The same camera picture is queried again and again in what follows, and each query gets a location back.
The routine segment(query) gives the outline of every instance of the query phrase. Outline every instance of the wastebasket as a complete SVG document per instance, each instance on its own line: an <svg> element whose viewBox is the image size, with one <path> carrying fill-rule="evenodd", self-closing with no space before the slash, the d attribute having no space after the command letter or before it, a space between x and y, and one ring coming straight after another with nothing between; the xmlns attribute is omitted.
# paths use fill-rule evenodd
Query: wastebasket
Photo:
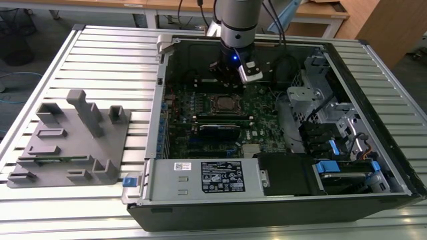
<svg viewBox="0 0 427 240"><path fill-rule="evenodd" d="M9 66L28 64L35 58L25 38L13 31L5 22L0 22L0 59Z"/></svg>
<svg viewBox="0 0 427 240"><path fill-rule="evenodd" d="M23 8L0 7L0 18L15 33L29 36L37 29L29 13Z"/></svg>

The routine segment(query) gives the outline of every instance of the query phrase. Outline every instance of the table leg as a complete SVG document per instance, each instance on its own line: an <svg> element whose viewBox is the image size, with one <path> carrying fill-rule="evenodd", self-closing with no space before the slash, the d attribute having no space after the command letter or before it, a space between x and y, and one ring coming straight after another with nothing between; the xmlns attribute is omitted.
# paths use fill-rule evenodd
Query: table leg
<svg viewBox="0 0 427 240"><path fill-rule="evenodd" d="M147 25L149 29L159 28L157 12L155 9L145 9Z"/></svg>
<svg viewBox="0 0 427 240"><path fill-rule="evenodd" d="M51 16L55 20L59 20L61 18L59 10L49 10L48 12L51 13Z"/></svg>
<svg viewBox="0 0 427 240"><path fill-rule="evenodd" d="M332 19L331 23L327 25L321 38L324 39L335 38L335 34L340 29L341 23L343 23L343 19L340 18Z"/></svg>

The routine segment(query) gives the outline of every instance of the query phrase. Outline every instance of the silver metal frame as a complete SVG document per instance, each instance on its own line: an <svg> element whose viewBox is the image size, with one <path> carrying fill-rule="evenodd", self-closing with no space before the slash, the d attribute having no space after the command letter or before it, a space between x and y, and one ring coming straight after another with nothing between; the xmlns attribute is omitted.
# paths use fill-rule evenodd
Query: silver metal frame
<svg viewBox="0 0 427 240"><path fill-rule="evenodd" d="M132 109L121 178L144 170L151 117L147 111L159 64L147 50L156 51L157 35L164 33L203 35L196 31L87 26L68 36L0 145L0 239L422 239L427 235L427 201L381 211L356 222L151 233L141 229L127 212L120 200L120 183L72 188L11 189L5 186L5 177L39 121L35 117L39 104L57 102L61 105L63 93L76 86L85 89L89 100L99 106L115 102ZM277 40L272 35L257 35L257 38ZM381 69L387 68L380 65L377 56L355 40L287 39L333 44L418 176L427 183L427 121L415 112L418 106L400 92L404 90L395 78Z"/></svg>

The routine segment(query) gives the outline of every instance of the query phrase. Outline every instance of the blue cable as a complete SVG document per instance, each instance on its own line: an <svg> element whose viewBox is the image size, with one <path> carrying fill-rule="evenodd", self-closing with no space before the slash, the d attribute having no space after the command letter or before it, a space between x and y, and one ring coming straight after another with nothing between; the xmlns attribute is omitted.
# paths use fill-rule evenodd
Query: blue cable
<svg viewBox="0 0 427 240"><path fill-rule="evenodd" d="M4 78L5 76L13 75L13 74L29 74L29 75L36 75L36 76L39 76L39 77L43 78L43 75L41 75L40 73L31 72L31 71L12 72L12 73L8 73L8 74L1 75L0 78Z"/></svg>
<svg viewBox="0 0 427 240"><path fill-rule="evenodd" d="M5 103L5 104L23 104L23 103L27 103L27 101L4 101L4 100L0 100L0 103Z"/></svg>

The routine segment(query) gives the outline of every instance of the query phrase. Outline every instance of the power supply label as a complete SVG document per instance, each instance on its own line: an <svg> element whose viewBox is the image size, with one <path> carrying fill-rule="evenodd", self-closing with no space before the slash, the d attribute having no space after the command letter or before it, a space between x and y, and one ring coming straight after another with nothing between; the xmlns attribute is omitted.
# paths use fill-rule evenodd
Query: power supply label
<svg viewBox="0 0 427 240"><path fill-rule="evenodd" d="M241 162L201 162L201 190L205 194L244 192Z"/></svg>

